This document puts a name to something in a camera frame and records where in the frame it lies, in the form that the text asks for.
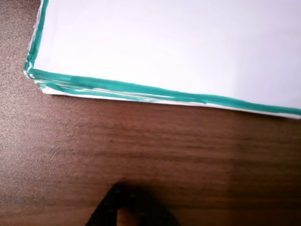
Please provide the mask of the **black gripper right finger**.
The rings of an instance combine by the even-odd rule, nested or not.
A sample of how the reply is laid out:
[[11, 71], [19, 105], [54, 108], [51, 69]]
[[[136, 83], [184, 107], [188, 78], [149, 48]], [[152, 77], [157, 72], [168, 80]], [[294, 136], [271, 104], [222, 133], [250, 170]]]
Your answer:
[[153, 193], [144, 186], [117, 183], [123, 194], [117, 210], [118, 226], [178, 226], [179, 221]]

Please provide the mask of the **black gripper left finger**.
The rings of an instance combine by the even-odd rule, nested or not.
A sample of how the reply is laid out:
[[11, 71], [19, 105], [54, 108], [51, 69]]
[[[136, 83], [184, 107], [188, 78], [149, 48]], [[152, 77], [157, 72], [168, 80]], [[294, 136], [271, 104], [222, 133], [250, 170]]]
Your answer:
[[120, 184], [114, 184], [92, 213], [86, 226], [116, 226], [120, 207]]

